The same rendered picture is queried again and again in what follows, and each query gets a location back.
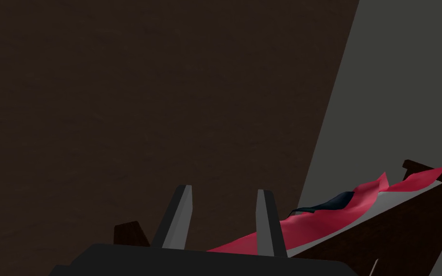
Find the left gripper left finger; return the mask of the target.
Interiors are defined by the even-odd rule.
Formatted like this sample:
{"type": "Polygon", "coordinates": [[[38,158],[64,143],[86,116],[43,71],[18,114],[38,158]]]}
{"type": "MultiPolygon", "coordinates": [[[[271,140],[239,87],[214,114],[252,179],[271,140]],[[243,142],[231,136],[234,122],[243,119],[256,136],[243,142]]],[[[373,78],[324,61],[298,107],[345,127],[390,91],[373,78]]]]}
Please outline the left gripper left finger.
{"type": "Polygon", "coordinates": [[[179,185],[168,204],[151,246],[185,249],[192,211],[192,186],[179,185]]]}

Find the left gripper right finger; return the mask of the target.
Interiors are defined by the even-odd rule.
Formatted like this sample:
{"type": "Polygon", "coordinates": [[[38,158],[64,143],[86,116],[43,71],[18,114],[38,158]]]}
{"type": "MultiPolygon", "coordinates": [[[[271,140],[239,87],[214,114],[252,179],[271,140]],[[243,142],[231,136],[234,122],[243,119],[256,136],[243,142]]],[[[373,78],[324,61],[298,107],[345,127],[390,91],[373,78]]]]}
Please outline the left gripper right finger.
{"type": "Polygon", "coordinates": [[[257,191],[256,245],[258,255],[288,256],[274,194],[269,190],[257,191]]]}

